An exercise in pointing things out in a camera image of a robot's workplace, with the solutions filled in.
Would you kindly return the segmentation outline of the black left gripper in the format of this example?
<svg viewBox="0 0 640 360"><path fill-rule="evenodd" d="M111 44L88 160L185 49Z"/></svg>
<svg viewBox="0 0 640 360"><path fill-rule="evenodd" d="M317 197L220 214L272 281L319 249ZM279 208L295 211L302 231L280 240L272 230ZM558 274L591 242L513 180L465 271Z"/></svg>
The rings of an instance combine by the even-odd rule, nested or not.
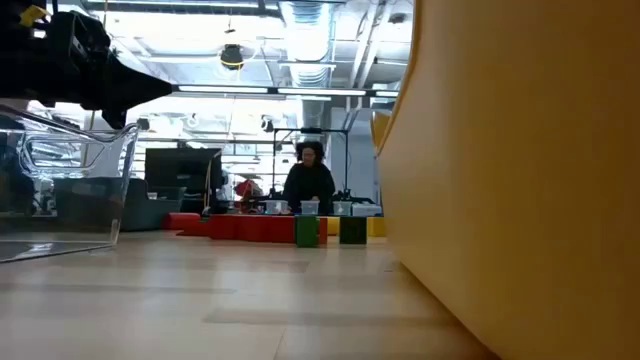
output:
<svg viewBox="0 0 640 360"><path fill-rule="evenodd" d="M171 94L170 82L108 53L101 22L57 1L1 0L1 95L80 103L123 129L127 112Z"/></svg>

